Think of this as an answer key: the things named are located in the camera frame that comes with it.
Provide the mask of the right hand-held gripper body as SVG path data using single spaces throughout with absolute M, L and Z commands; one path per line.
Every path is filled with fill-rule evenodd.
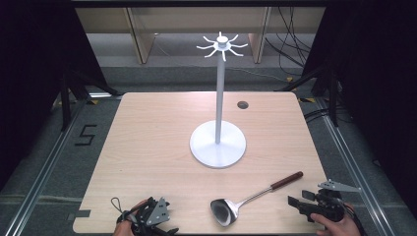
M 353 209 L 342 200 L 341 193 L 360 193 L 360 188 L 335 182 L 331 179 L 320 183 L 319 187 L 316 199 L 312 201 L 317 202 L 317 204 L 309 204 L 311 213 L 304 214 L 309 222 L 313 222 L 313 219 L 310 217 L 312 213 L 320 214 L 334 222 L 340 221 L 346 213 L 351 217 L 354 216 Z

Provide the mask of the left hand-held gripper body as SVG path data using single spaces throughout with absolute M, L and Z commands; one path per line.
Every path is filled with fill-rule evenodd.
M 159 224 L 170 219 L 167 207 L 169 203 L 165 198 L 158 201 L 153 197 L 143 203 L 134 206 L 125 212 L 125 218 L 132 223 L 131 229 L 134 236 L 175 236 L 178 228 L 162 230 Z

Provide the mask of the steel ladle with wooden handle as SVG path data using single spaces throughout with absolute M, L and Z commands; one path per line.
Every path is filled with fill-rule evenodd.
M 256 198 L 259 198 L 260 196 L 267 194 L 269 192 L 272 192 L 276 189 L 279 189 L 281 187 L 284 187 L 290 183 L 293 183 L 294 181 L 297 181 L 301 179 L 304 176 L 304 173 L 302 171 L 298 171 L 292 175 L 289 175 L 271 185 L 269 185 L 264 190 L 261 190 L 260 192 L 257 192 L 256 194 L 240 201 L 239 203 L 234 203 L 231 200 L 228 199 L 217 199 L 213 200 L 209 206 L 210 210 L 212 212 L 212 215 L 214 216 L 215 220 L 223 227 L 229 226 L 233 224 L 238 216 L 239 216 L 239 208 L 251 201 L 253 201 Z

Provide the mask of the white hook rack stand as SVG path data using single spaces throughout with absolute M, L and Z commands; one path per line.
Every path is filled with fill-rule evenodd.
M 220 31 L 216 40 L 204 36 L 208 46 L 199 46 L 202 50 L 211 49 L 211 53 L 206 55 L 206 58 L 217 56 L 215 119 L 201 124 L 194 130 L 189 146 L 193 157 L 210 168 L 221 169 L 234 165 L 243 157 L 247 147 L 246 137 L 242 130 L 222 119 L 226 53 L 231 52 L 235 56 L 242 57 L 242 54 L 235 52 L 233 48 L 247 46 L 247 44 L 233 44 L 237 38 L 238 34 L 229 39 Z

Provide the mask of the person's right hand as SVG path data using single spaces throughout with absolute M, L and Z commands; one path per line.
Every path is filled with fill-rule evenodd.
M 312 213 L 310 217 L 326 228 L 317 230 L 317 236 L 361 236 L 360 230 L 348 213 L 338 222 L 331 221 L 317 213 Z

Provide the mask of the person's left hand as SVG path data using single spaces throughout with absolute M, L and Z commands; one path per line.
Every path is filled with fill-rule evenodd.
M 139 210 L 139 207 L 143 206 L 147 201 L 142 200 L 129 210 L 129 215 L 124 220 L 118 222 L 113 231 L 112 236 L 135 236 L 132 230 L 133 218 Z

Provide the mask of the black tape strip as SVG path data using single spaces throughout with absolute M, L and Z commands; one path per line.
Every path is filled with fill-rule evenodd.
M 69 213 L 67 216 L 67 220 L 74 221 L 76 218 L 89 217 L 89 215 L 90 215 L 89 209 L 78 210 L 76 212 Z

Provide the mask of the black metal stand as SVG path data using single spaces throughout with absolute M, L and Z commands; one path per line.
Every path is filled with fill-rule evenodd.
M 86 100 L 89 98 L 89 92 L 86 89 L 86 85 L 101 89 L 111 96 L 123 95 L 123 92 L 111 88 L 105 80 L 97 80 L 79 70 L 67 67 L 60 79 L 60 95 L 63 114 L 62 131 L 65 131 L 69 127 L 72 120 L 70 93 L 72 93 L 77 100 Z
M 300 79 L 293 83 L 290 83 L 284 88 L 279 88 L 278 91 L 292 91 L 298 87 L 304 85 L 311 79 L 316 78 L 311 93 L 313 96 L 321 96 L 328 91 L 328 113 L 332 124 L 337 127 L 336 117 L 336 102 L 337 102 L 337 72 L 335 66 L 330 62 L 325 62 L 321 66 L 307 74 L 303 75 Z

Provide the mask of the black curtain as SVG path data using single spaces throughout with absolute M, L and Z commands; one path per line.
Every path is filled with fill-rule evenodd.
M 0 190 L 62 87 L 106 86 L 71 0 L 0 0 Z
M 417 0 L 328 0 L 304 72 L 322 65 L 417 216 Z

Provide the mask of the light wooden cabinet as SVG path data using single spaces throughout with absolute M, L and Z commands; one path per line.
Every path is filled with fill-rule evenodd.
M 87 33 L 127 33 L 137 61 L 145 64 L 157 33 L 245 33 L 254 62 L 264 54 L 266 35 L 284 33 L 290 22 L 297 33 L 315 33 L 323 7 L 177 7 L 77 8 Z

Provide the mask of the aluminium floor rail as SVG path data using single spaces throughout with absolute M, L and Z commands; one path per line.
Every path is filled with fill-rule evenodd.
M 70 119 L 67 123 L 63 123 L 62 128 L 59 128 L 59 136 L 55 140 L 53 147 L 42 163 L 41 168 L 33 178 L 30 189 L 20 201 L 19 207 L 13 218 L 10 220 L 4 236 L 21 236 L 28 220 L 30 219 L 30 215 L 36 206 L 38 198 L 43 191 L 57 161 L 59 160 L 59 156 L 67 143 L 69 136 L 71 135 L 75 122 L 87 103 L 88 102 L 85 99 L 80 99 L 73 106 L 68 107 Z
M 377 230 L 381 236 L 394 236 L 395 232 L 392 229 L 390 223 L 387 220 L 387 215 L 377 200 L 375 194 L 370 188 L 369 183 L 365 179 L 365 176 L 361 169 L 359 168 L 354 156 L 349 149 L 346 140 L 343 138 L 338 127 L 333 125 L 333 122 L 329 117 L 325 117 L 325 124 L 328 128 L 328 131 L 335 142 L 336 147 L 338 148 L 341 158 L 349 172 L 350 177 L 352 178 L 355 186 L 360 189 L 361 199 L 368 210 L 374 224 L 376 225 Z

